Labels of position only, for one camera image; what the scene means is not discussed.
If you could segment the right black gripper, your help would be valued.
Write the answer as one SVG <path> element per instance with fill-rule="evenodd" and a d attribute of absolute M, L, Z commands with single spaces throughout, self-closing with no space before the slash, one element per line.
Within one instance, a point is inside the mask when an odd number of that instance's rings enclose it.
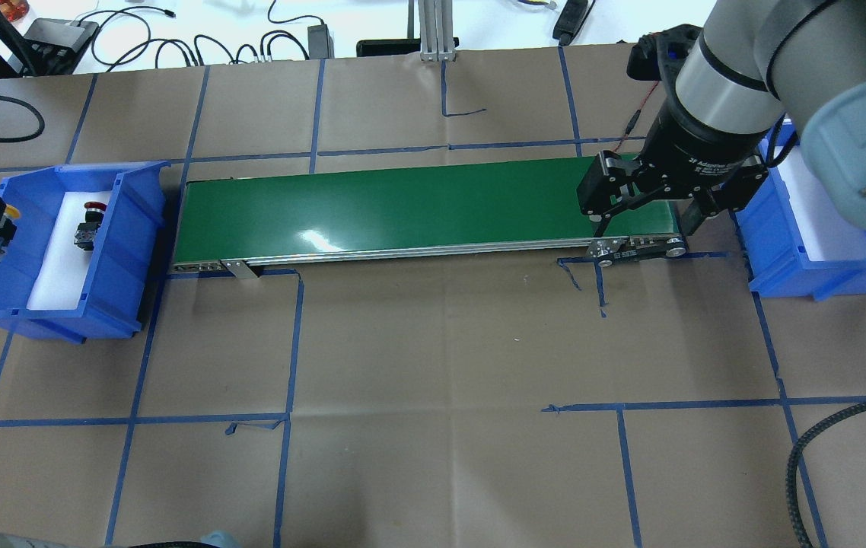
<path fill-rule="evenodd" d="M 698 186 L 680 214 L 683 235 L 693 235 L 708 219 L 745 209 L 767 180 L 764 164 L 743 165 L 760 139 L 759 132 L 713 129 L 681 105 L 665 103 L 643 143 L 642 159 L 612 151 L 594 157 L 577 185 L 578 207 L 596 238 L 675 234 L 670 198 Z"/>

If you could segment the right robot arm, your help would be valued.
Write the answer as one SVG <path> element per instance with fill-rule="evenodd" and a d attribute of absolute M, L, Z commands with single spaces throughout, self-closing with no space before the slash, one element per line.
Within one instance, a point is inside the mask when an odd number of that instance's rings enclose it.
<path fill-rule="evenodd" d="M 680 226 L 747 207 L 772 167 L 765 135 L 790 120 L 834 208 L 866 231 L 866 1 L 718 1 L 703 27 L 643 36 L 627 73 L 666 98 L 642 151 L 603 151 L 577 187 L 600 238 L 621 212 L 690 199 Z"/>

